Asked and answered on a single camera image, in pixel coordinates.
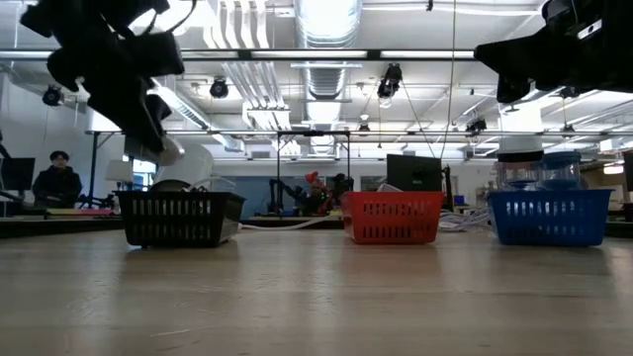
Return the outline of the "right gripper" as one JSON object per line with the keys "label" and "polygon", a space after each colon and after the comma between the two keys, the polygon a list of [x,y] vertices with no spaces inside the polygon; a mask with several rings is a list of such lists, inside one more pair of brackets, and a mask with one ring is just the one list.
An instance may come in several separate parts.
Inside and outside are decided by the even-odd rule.
{"label": "right gripper", "polygon": [[592,23],[588,13],[543,13],[542,28],[533,35],[479,44],[474,58],[498,75],[497,100],[522,100],[534,84],[548,91],[562,85],[580,52],[578,34]]}

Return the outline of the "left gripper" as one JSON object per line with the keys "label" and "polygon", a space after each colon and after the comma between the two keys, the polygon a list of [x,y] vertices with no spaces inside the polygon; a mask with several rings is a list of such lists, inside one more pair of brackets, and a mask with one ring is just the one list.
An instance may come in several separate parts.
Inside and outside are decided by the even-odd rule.
{"label": "left gripper", "polygon": [[46,67],[66,89],[89,93],[88,106],[127,137],[152,152],[164,149],[154,122],[172,114],[152,90],[152,79],[172,73],[172,34],[134,33],[120,37],[109,29],[52,29],[59,48]]}

